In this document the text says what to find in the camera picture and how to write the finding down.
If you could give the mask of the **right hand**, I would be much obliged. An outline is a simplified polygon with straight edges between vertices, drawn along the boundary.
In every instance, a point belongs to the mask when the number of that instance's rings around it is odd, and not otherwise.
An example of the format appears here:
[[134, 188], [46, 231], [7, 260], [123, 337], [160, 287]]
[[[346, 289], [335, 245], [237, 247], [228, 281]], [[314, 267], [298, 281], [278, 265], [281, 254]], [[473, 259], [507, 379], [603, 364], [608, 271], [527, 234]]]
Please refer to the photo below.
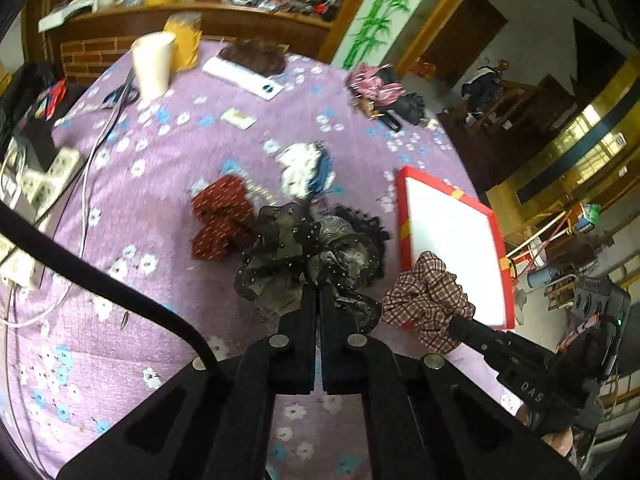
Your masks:
[[[529, 423], [533, 420], [532, 412], [525, 404], [522, 404], [518, 408], [515, 417], [525, 426], [529, 426]], [[561, 456], [566, 457], [568, 454], [570, 454], [570, 450], [573, 446], [573, 429], [568, 428], [567, 430], [564, 430], [562, 432], [552, 432], [552, 434], [546, 434], [541, 438], [541, 440], [546, 442]]]

